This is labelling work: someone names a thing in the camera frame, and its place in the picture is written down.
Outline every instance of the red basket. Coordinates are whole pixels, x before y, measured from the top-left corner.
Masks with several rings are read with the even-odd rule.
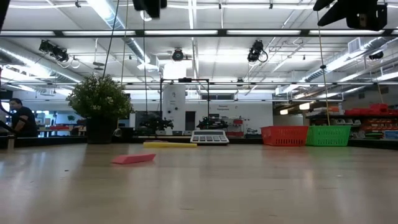
[[[304,146],[308,126],[269,126],[261,128],[264,144],[270,146]]]

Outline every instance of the person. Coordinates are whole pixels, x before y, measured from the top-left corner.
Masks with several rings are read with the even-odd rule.
[[[32,110],[23,106],[22,101],[18,98],[12,98],[9,101],[10,109],[17,112],[12,115],[11,123],[18,137],[37,137],[37,127],[35,116]]]

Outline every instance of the table surface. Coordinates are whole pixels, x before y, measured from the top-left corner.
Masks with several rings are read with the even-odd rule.
[[[110,164],[120,154],[154,162]],[[2,224],[396,223],[398,153],[69,145],[0,154]]]

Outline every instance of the white machine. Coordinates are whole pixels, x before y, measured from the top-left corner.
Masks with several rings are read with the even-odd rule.
[[[192,132],[191,143],[228,144],[229,140],[222,130],[197,130]]]

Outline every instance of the pipe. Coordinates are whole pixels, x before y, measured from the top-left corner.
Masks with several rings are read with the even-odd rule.
[[[115,5],[112,0],[87,0],[87,3],[96,11],[96,13],[105,21],[109,28],[113,28],[114,20],[115,30],[125,30],[126,25],[119,15],[115,15]],[[137,57],[140,63],[149,63],[150,59],[142,50],[142,47],[137,43],[134,38],[123,37],[122,40],[130,48],[131,52]]]
[[[62,75],[73,82],[82,81],[82,77],[66,68],[62,68],[56,63],[53,63],[41,56],[33,54],[20,46],[17,46],[11,42],[6,40],[0,41],[0,54],[6,55],[9,58],[12,58],[14,62],[19,65],[24,65],[29,67],[31,72],[36,75],[45,75],[50,76],[51,74],[57,72],[59,75]]]
[[[396,37],[377,37],[360,46],[359,50],[355,52],[349,53],[348,49],[344,50],[341,53],[336,54],[335,56],[332,56],[325,61],[326,65],[325,75],[355,61],[359,57],[365,57],[367,55],[375,54],[377,51],[380,51],[387,44],[395,40],[397,40]],[[312,80],[321,77],[322,75],[323,75],[323,70],[320,67],[315,67],[311,69],[305,75],[305,77],[300,80],[300,82],[311,82]],[[283,93],[292,91],[298,87],[299,87],[298,85],[291,85],[285,88],[283,90]]]

